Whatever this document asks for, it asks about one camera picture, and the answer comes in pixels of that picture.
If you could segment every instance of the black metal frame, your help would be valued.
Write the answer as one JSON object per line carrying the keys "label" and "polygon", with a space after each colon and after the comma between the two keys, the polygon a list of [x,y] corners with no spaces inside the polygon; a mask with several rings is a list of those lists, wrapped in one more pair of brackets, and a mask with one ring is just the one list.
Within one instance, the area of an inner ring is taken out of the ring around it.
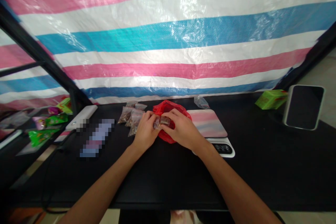
{"label": "black metal frame", "polygon": [[50,58],[48,53],[26,32],[11,13],[0,3],[0,28],[12,38],[36,62],[23,66],[6,69],[0,72],[0,77],[41,66],[70,94],[73,114],[76,116],[80,110],[92,102],[76,84],[62,71]]}
{"label": "black metal frame", "polygon": [[307,53],[305,61],[287,74],[274,89],[288,90],[301,80],[311,69],[323,60],[336,47],[336,22],[318,39]]}

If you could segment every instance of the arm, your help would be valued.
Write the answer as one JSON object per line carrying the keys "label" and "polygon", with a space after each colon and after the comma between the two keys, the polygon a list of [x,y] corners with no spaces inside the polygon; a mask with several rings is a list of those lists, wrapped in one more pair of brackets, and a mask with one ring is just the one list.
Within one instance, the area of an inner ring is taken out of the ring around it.
{"label": "arm", "polygon": [[169,117],[175,123],[175,129],[161,125],[162,129],[203,161],[236,223],[281,224],[268,206],[199,133],[190,119],[176,109],[162,116]]}
{"label": "arm", "polygon": [[60,219],[60,224],[98,224],[101,221],[129,170],[154,143],[159,133],[153,128],[155,117],[151,111],[143,114],[133,143]]}

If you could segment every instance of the black tabletop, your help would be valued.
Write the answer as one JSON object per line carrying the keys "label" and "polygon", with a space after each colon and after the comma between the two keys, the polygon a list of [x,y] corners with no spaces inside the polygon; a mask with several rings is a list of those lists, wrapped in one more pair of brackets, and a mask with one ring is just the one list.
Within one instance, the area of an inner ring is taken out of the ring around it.
{"label": "black tabletop", "polygon": [[[228,164],[272,210],[336,211],[336,129],[320,122],[315,131],[281,124],[275,111],[254,105],[259,93],[207,97],[236,151]],[[187,110],[199,109],[192,98],[172,100]],[[148,110],[161,101],[143,102]],[[118,120],[124,104],[100,105],[91,117]],[[96,160],[78,159],[88,133],[72,135],[67,153],[57,153],[48,172],[44,164],[10,200],[26,207],[70,207],[120,157],[133,137],[129,128],[116,125]],[[218,209],[227,206],[209,172],[190,150],[157,139],[131,169],[112,201],[123,209]]]}

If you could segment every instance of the digital scale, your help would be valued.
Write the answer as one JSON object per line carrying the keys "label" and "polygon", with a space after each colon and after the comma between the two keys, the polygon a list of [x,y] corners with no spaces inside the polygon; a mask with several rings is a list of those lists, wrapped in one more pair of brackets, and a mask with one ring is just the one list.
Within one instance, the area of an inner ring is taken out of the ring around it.
{"label": "digital scale", "polygon": [[223,158],[233,158],[235,150],[228,133],[213,110],[187,110],[202,136],[205,137]]}

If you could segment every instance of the green packaging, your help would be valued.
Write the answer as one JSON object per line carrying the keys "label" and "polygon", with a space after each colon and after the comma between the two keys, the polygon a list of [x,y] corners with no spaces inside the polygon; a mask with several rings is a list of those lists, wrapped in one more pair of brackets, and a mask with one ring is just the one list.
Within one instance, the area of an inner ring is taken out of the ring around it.
{"label": "green packaging", "polygon": [[59,109],[61,109],[64,113],[72,114],[71,100],[70,100],[69,97],[65,98],[63,101],[61,101],[60,103],[58,103],[56,105],[56,107],[58,107]]}
{"label": "green packaging", "polygon": [[29,131],[28,135],[31,140],[31,145],[36,147],[43,143],[45,140],[48,140],[52,135],[59,131],[59,129],[43,129],[40,131]]}
{"label": "green packaging", "polygon": [[287,92],[282,89],[267,90],[256,101],[256,105],[263,109],[277,109],[287,100]]}
{"label": "green packaging", "polygon": [[45,123],[48,126],[57,125],[61,123],[65,123],[68,121],[67,114],[60,114],[60,115],[52,115],[45,119]]}

